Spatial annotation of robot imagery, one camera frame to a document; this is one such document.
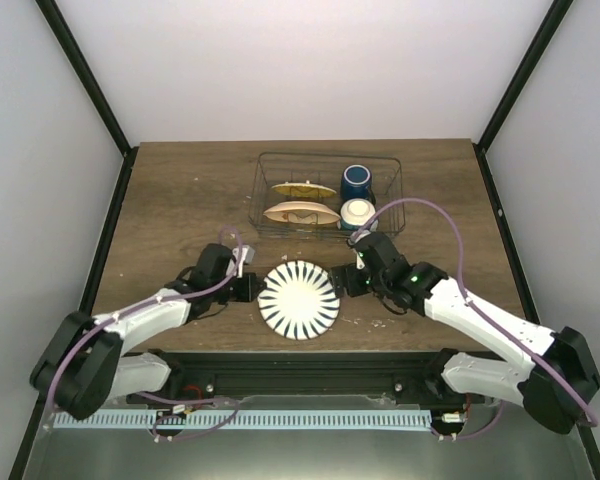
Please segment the striped rim ceramic plate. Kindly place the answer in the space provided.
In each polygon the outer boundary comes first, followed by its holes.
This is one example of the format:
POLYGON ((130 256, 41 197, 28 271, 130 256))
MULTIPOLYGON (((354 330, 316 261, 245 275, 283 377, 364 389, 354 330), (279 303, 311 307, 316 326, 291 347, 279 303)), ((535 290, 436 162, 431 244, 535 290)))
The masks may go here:
POLYGON ((315 339, 327 333, 340 311, 328 272, 303 260, 272 269, 257 302, 265 324, 277 335, 294 341, 315 339))

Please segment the white bowl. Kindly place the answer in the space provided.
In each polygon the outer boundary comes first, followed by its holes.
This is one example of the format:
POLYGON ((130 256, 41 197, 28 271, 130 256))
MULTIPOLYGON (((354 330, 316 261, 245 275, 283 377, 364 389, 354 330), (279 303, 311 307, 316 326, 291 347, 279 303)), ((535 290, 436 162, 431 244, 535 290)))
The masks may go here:
POLYGON ((365 199, 347 200, 340 208, 340 230, 354 231, 365 225, 376 213, 374 205, 365 199))

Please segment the orange bird pattern plate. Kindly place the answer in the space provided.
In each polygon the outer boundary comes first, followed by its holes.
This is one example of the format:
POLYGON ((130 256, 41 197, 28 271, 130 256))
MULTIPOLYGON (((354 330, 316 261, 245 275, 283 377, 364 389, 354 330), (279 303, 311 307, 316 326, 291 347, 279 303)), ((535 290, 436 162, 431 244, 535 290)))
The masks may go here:
POLYGON ((340 220, 340 215, 324 204, 312 201, 285 201, 263 212, 272 221, 299 225, 328 225, 340 220))

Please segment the dark blue mug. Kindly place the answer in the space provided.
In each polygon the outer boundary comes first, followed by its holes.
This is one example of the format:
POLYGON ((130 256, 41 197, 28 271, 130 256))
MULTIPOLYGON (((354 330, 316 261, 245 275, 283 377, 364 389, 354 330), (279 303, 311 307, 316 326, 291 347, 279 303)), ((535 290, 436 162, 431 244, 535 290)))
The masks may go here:
POLYGON ((364 199, 372 204, 376 202, 372 191, 371 170, 360 164, 347 166, 340 180, 340 198, 343 202, 352 199, 364 199))

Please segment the wire dish rack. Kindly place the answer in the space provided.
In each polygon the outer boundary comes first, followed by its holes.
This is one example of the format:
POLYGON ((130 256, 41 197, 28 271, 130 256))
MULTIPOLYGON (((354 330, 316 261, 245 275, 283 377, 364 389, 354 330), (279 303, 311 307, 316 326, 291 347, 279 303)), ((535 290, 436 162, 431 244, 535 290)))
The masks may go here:
POLYGON ((394 157, 263 152, 249 220, 263 237, 346 238, 402 196, 394 157))

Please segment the yellow woven bamboo plate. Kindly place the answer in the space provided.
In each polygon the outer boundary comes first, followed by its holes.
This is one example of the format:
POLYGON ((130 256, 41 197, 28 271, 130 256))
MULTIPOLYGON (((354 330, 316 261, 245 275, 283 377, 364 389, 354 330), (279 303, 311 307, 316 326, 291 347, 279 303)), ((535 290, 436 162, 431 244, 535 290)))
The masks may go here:
POLYGON ((320 184, 314 184, 310 181, 302 182, 284 182, 273 185, 271 189, 281 195, 292 198, 311 198, 324 199, 334 197, 337 191, 320 184))

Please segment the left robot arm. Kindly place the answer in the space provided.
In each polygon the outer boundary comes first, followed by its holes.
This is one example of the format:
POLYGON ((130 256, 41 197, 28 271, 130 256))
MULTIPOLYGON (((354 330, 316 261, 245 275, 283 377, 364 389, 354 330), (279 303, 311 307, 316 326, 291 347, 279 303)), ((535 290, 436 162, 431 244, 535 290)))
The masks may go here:
POLYGON ((265 287, 245 271, 255 250, 208 244, 196 265, 149 298, 111 313, 68 314, 34 366, 30 385, 77 420, 85 420, 107 401, 151 393, 161 403, 176 402, 183 377, 157 353, 132 349, 167 330, 210 317, 210 308, 231 302, 250 303, 265 287))

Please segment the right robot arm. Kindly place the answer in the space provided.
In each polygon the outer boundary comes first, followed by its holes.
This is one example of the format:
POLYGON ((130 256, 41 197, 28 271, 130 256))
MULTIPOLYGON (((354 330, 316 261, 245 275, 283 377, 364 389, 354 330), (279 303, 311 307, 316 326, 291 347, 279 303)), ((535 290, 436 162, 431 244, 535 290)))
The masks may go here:
POLYGON ((440 268, 410 263, 383 233, 366 232, 349 245, 355 261, 330 271, 337 296, 371 294, 395 314, 413 311, 496 354, 487 359, 441 351, 424 378, 431 400, 445 403, 457 393, 493 397, 523 407, 559 434, 577 424, 596 426, 590 402, 600 390, 600 374, 580 332, 554 331, 501 309, 440 268))

